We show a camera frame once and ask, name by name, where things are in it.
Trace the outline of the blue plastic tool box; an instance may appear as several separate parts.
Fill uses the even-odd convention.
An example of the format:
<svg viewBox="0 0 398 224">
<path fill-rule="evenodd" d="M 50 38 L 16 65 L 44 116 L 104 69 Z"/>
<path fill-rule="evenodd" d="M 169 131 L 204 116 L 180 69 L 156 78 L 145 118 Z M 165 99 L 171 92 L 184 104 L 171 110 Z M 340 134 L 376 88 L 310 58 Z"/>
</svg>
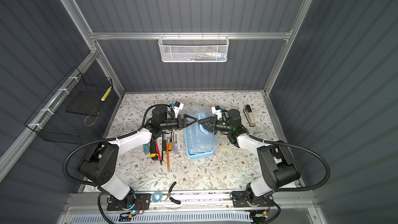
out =
<svg viewBox="0 0 398 224">
<path fill-rule="evenodd" d="M 184 130 L 187 156 L 191 159 L 211 157 L 219 146 L 216 135 L 209 133 L 197 122 Z"/>
</svg>

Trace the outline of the yellow black utility knife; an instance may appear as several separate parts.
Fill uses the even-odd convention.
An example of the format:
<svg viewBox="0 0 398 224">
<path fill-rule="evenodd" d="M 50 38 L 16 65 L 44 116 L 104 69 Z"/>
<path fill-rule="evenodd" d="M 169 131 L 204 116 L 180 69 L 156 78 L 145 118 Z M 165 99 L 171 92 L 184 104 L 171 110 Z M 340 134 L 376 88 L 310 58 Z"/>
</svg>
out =
<svg viewBox="0 0 398 224">
<path fill-rule="evenodd" d="M 158 147 L 156 141 L 151 141 L 149 143 L 150 146 L 150 157 L 152 160 L 157 161 L 159 159 L 158 155 Z"/>
</svg>

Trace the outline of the teal utility knife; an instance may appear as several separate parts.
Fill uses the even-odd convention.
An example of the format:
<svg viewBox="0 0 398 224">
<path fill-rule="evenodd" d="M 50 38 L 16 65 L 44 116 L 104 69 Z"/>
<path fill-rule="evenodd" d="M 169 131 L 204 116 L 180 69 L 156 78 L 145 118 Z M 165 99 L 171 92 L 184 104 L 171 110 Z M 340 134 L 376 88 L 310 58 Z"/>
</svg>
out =
<svg viewBox="0 0 398 224">
<path fill-rule="evenodd" d="M 149 154 L 150 153 L 150 145 L 149 144 L 144 144 L 143 145 L 143 151 L 144 151 L 144 154 Z"/>
</svg>

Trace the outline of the black hex key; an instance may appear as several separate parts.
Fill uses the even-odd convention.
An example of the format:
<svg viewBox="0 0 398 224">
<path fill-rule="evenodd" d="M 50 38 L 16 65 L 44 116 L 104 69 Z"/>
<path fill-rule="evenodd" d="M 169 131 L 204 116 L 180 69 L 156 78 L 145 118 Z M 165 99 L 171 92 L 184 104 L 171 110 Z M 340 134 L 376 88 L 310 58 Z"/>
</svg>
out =
<svg viewBox="0 0 398 224">
<path fill-rule="evenodd" d="M 162 133 L 162 137 L 161 137 L 161 141 L 159 144 L 159 158 L 160 158 L 160 163 L 162 164 L 163 160 L 164 160 L 164 133 Z"/>
</svg>

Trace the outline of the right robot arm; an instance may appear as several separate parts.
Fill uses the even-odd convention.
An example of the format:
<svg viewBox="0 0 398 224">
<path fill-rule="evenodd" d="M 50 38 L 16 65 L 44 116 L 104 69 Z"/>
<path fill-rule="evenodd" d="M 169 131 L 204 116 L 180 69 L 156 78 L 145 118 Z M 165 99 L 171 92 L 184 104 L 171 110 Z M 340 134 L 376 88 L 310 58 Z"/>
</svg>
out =
<svg viewBox="0 0 398 224">
<path fill-rule="evenodd" d="M 249 183 L 243 199 L 250 205 L 257 205 L 260 198 L 271 195 L 276 189 L 301 177 L 293 154 L 287 146 L 276 142 L 256 140 L 241 123 L 240 112 L 236 109 L 215 114 L 198 121 L 207 132 L 226 135 L 229 142 L 256 155 L 260 163 L 261 176 Z"/>
</svg>

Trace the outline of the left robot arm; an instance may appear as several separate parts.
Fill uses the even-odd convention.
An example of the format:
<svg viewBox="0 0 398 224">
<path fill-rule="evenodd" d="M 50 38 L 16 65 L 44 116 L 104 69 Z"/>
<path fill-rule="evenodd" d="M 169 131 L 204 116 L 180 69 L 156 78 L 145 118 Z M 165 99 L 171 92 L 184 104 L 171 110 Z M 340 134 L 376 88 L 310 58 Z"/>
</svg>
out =
<svg viewBox="0 0 398 224">
<path fill-rule="evenodd" d="M 136 131 L 98 142 L 87 150 L 86 157 L 78 166 L 78 171 L 94 183 L 94 187 L 119 202 L 125 209 L 135 206 L 134 190 L 116 173 L 119 156 L 137 147 L 149 146 L 149 154 L 154 161 L 162 161 L 163 148 L 157 142 L 167 131 L 182 130 L 198 121 L 189 115 L 179 115 L 181 105 L 156 104 L 149 107 Z"/>
</svg>

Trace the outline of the orange long screwdriver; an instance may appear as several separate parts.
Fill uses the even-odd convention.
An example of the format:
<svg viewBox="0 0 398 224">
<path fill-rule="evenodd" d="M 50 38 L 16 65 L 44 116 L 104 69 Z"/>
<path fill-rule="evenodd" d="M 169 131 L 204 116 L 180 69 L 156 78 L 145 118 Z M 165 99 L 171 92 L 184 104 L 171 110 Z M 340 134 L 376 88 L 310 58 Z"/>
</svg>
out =
<svg viewBox="0 0 398 224">
<path fill-rule="evenodd" d="M 166 142 L 166 161 L 167 161 L 167 171 L 171 171 L 170 166 L 170 151 L 169 151 L 169 142 Z"/>
</svg>

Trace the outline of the black silver stapler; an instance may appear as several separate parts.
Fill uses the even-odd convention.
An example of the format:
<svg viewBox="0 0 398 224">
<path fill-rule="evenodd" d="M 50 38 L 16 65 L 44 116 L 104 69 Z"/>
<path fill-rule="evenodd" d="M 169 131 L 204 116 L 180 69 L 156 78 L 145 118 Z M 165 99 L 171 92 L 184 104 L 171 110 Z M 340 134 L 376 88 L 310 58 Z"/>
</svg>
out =
<svg viewBox="0 0 398 224">
<path fill-rule="evenodd" d="M 246 105 L 243 109 L 244 115 L 247 119 L 247 122 L 249 124 L 250 127 L 255 127 L 256 126 L 256 121 L 252 112 L 252 109 L 250 107 L 250 105 Z"/>
</svg>

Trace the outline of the blue tape roll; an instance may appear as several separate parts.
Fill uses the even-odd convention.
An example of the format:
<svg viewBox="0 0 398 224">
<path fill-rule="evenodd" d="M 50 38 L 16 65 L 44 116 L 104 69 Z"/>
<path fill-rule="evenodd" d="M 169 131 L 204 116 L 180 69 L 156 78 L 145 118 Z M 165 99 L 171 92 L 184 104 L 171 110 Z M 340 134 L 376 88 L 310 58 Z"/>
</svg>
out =
<svg viewBox="0 0 398 224">
<path fill-rule="evenodd" d="M 152 200 L 151 201 L 154 202 L 154 203 L 159 203 L 159 202 L 162 201 L 162 198 L 163 198 L 163 193 L 160 192 L 160 191 L 156 191 L 156 192 L 154 192 L 152 194 Z"/>
</svg>

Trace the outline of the white ventilated front panel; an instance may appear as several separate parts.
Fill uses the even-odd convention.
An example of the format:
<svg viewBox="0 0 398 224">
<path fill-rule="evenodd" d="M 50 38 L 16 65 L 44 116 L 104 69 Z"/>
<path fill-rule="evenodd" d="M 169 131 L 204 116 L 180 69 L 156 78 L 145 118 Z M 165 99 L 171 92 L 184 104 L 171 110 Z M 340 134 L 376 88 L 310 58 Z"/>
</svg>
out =
<svg viewBox="0 0 398 224">
<path fill-rule="evenodd" d="M 190 224 L 190 223 L 251 223 L 245 211 L 212 212 L 150 212 L 128 217 L 127 214 L 108 214 L 113 224 Z"/>
</svg>

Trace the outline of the black foam pad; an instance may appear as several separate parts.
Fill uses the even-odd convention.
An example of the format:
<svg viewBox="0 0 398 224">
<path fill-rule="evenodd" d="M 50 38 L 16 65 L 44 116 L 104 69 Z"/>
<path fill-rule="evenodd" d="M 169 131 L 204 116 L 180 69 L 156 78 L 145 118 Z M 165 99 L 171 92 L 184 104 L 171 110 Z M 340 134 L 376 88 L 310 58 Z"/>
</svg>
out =
<svg viewBox="0 0 398 224">
<path fill-rule="evenodd" d="M 79 92 L 66 107 L 66 112 L 97 117 L 105 104 L 101 101 L 101 97 L 100 93 Z"/>
</svg>

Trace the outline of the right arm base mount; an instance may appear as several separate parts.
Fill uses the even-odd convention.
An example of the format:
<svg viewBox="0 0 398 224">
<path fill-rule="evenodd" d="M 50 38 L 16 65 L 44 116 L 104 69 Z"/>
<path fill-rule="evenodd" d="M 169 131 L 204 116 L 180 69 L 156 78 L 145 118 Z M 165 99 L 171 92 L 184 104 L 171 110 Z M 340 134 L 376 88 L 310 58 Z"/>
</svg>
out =
<svg viewBox="0 0 398 224">
<path fill-rule="evenodd" d="M 248 191 L 232 191 L 230 193 L 230 199 L 233 202 L 233 206 L 236 208 L 243 207 L 273 207 L 275 204 L 271 201 L 269 196 L 262 195 L 256 197 L 251 195 Z"/>
</svg>

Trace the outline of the black handled pliers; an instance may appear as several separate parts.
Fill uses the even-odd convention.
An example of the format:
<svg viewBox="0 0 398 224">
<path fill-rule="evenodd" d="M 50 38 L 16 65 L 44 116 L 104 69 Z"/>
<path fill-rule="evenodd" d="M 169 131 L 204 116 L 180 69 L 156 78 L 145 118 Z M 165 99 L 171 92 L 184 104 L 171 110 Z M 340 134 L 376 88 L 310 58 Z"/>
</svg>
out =
<svg viewBox="0 0 398 224">
<path fill-rule="evenodd" d="M 180 200 L 177 200 L 177 199 L 175 199 L 175 198 L 173 197 L 173 189 L 174 189 L 174 187 L 176 186 L 176 184 L 177 184 L 177 182 L 174 181 L 174 182 L 170 185 L 169 190 L 168 190 L 168 192 L 167 192 L 167 194 L 166 194 L 165 201 L 170 200 L 170 201 L 171 201 L 172 203 L 174 203 L 174 204 L 181 205 L 181 201 L 180 201 Z"/>
</svg>

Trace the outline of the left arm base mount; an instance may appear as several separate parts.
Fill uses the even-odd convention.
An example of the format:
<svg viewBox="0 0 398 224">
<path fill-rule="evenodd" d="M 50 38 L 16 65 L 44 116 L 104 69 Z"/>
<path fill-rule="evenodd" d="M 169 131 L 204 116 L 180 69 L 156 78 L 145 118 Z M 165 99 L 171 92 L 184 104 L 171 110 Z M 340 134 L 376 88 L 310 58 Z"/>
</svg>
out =
<svg viewBox="0 0 398 224">
<path fill-rule="evenodd" d="M 128 194 L 125 199 L 118 200 L 110 196 L 107 200 L 107 211 L 146 211 L 149 209 L 151 194 Z"/>
</svg>

